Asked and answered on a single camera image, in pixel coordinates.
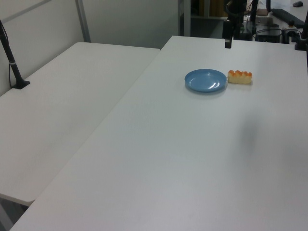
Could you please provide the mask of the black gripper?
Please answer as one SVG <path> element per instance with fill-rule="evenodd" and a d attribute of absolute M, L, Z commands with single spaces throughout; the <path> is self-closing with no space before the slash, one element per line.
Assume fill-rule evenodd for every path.
<path fill-rule="evenodd" d="M 222 38 L 225 39 L 225 48 L 230 49 L 232 45 L 233 25 L 232 21 L 223 21 Z"/>

